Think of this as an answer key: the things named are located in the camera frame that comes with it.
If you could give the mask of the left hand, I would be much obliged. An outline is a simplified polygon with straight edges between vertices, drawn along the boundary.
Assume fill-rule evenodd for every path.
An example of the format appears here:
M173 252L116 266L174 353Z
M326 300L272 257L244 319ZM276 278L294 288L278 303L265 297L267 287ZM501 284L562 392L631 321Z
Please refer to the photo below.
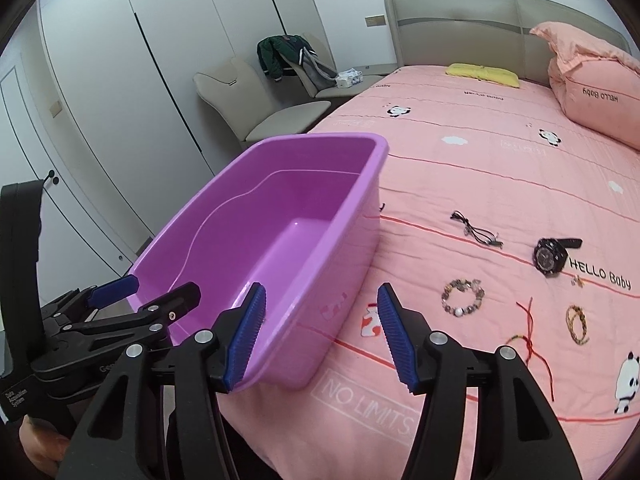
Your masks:
M25 415L18 432L23 450L32 464L44 474L55 478L64 460L70 439L49 427L41 426Z

